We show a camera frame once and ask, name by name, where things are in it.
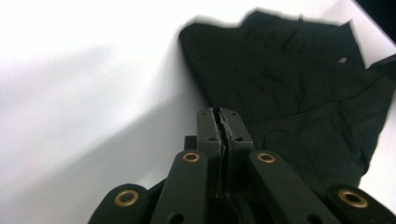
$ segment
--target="white backdrop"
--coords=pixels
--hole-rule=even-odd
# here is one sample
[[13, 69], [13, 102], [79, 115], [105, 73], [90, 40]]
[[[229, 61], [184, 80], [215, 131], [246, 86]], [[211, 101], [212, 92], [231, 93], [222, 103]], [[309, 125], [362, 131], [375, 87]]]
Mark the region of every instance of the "white backdrop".
[[[0, 1], [0, 223], [86, 223], [124, 183], [166, 177], [205, 107], [177, 45], [256, 7], [352, 20], [366, 65], [395, 46], [349, 0]], [[396, 213], [396, 103], [361, 188]]]

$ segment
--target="black fabric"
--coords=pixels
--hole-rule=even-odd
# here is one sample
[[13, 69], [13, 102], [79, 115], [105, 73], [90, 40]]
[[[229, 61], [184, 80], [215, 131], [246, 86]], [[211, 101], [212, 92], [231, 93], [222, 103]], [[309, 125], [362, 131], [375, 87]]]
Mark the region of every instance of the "black fabric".
[[257, 11], [235, 28], [191, 24], [179, 41], [210, 106], [238, 112], [255, 149], [281, 155], [317, 192], [359, 184], [386, 120], [396, 63], [366, 70], [349, 24]]

